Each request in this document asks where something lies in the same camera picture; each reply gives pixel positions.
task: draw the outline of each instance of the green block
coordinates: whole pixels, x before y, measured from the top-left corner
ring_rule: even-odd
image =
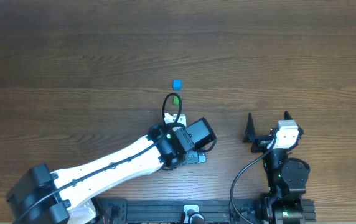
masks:
[[[177,96],[174,96],[174,101],[172,102],[172,104],[176,107],[179,107],[179,100]]]

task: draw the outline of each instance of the wooden table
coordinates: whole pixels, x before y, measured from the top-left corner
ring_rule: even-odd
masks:
[[[228,200],[258,156],[241,143],[247,113],[266,134],[288,110],[305,130],[292,155],[311,165],[304,198],[319,221],[356,221],[355,0],[0,0],[0,221],[12,220],[5,194],[30,167],[90,162],[161,122],[173,79],[216,148],[205,164],[103,196]],[[261,166],[237,198],[268,190]]]

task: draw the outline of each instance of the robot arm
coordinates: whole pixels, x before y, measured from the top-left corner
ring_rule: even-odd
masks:
[[[91,198],[98,194],[160,169],[205,162],[204,152],[217,142],[207,120],[202,118],[186,127],[180,111],[176,117],[163,117],[164,124],[151,127],[147,135],[130,146],[101,159],[54,172],[45,164],[31,168],[6,197],[14,223],[92,222],[99,213]],[[203,150],[210,142],[210,149]]]

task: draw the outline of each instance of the wooden surface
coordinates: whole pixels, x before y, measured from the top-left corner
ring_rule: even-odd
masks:
[[[159,171],[104,196],[228,200],[253,160],[248,112],[266,134],[288,110],[305,130],[304,198],[319,221],[356,221],[356,1],[0,0],[0,221],[30,167],[77,166],[161,122],[182,79],[189,123],[218,136],[206,164]],[[268,190],[261,164],[237,198]]]

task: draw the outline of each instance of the blue block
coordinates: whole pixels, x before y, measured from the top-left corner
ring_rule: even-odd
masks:
[[[182,89],[182,80],[174,80],[172,82],[172,89],[173,90],[181,90]]]

